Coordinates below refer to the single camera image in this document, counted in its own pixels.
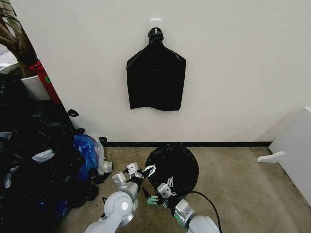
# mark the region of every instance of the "black cloth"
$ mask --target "black cloth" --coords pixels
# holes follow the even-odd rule
[[[160,28],[150,29],[148,36],[149,44],[127,62],[130,107],[179,110],[186,60],[163,45]]]
[[[162,183],[173,177],[173,192],[178,200],[191,192],[198,180],[199,166],[194,155],[180,143],[169,143],[152,151],[145,166],[155,165],[155,172],[148,177],[156,191]]]

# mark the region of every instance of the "blue plastic bag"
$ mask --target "blue plastic bag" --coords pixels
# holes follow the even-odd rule
[[[77,178],[80,181],[88,181],[90,179],[89,172],[91,169],[98,169],[98,143],[90,136],[76,134],[74,136],[73,146],[86,161],[80,168]]]

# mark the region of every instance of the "red object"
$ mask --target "red object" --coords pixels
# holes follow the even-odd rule
[[[61,104],[57,92],[55,91],[47,73],[44,70],[44,67],[42,66],[41,62],[38,61],[36,64],[30,67],[30,70],[34,70],[37,72],[37,75],[39,76],[39,79],[41,80],[45,90],[47,91],[49,97],[51,98],[53,103]]]

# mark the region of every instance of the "black circular object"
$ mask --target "black circular object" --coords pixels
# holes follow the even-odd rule
[[[191,192],[198,180],[199,166],[194,155],[182,144],[173,143],[152,151],[145,163],[155,164],[155,172],[148,179],[156,189],[173,177],[173,187],[178,197],[183,198]]]

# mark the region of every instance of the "black cable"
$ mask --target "black cable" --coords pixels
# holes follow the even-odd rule
[[[216,209],[215,205],[213,204],[213,202],[207,196],[205,196],[203,193],[200,193],[200,192],[197,192],[197,191],[192,191],[191,193],[196,193],[196,194],[199,194],[199,195],[203,196],[213,206],[213,208],[215,210],[215,213],[216,213],[216,217],[217,217],[218,228],[219,228],[220,233],[222,233],[222,227],[220,225],[220,218],[219,218],[217,209]]]

